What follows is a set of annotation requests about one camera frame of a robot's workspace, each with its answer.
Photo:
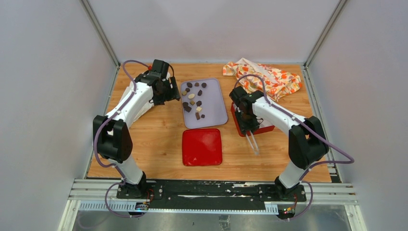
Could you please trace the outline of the metal tweezers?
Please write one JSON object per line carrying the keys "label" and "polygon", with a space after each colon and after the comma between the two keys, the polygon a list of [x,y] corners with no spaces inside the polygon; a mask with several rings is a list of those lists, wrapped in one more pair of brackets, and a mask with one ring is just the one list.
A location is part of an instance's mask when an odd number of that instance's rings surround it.
{"label": "metal tweezers", "polygon": [[251,131],[249,131],[249,133],[247,133],[245,135],[245,137],[246,137],[247,141],[249,142],[254,154],[259,155],[259,147],[257,145],[257,142],[256,142],[255,138],[254,138],[254,134]]}

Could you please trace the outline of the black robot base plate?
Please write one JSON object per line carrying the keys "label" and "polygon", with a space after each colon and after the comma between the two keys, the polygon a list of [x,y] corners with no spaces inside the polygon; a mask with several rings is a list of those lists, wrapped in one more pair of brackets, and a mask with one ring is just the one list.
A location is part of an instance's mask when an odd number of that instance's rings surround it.
{"label": "black robot base plate", "polygon": [[262,210],[266,202],[294,205],[305,202],[302,185],[287,192],[273,182],[215,180],[149,180],[145,190],[120,186],[118,199],[152,199],[158,209]]}

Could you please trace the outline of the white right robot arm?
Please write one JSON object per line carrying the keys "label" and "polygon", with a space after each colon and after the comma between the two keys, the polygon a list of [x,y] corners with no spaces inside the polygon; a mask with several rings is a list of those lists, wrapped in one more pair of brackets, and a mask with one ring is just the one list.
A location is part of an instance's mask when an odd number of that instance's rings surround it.
{"label": "white right robot arm", "polygon": [[242,135],[252,135],[260,129],[261,122],[269,122],[288,136],[290,161],[274,181],[276,197],[287,201],[306,170],[329,151],[321,121],[315,116],[307,118],[292,113],[269,101],[259,90],[247,93],[238,86],[229,95],[236,107],[234,116]]}

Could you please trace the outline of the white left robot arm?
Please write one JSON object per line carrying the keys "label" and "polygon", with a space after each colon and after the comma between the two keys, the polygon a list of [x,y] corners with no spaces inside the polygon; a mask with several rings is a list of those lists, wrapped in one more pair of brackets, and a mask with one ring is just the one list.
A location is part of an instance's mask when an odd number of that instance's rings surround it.
{"label": "white left robot arm", "polygon": [[113,167],[121,176],[120,189],[136,199],[143,198],[149,191],[146,174],[131,156],[133,142],[129,132],[131,125],[150,108],[165,102],[180,100],[174,69],[169,63],[155,59],[147,70],[130,79],[119,103],[106,115],[94,117],[93,151],[97,163],[103,168]]}

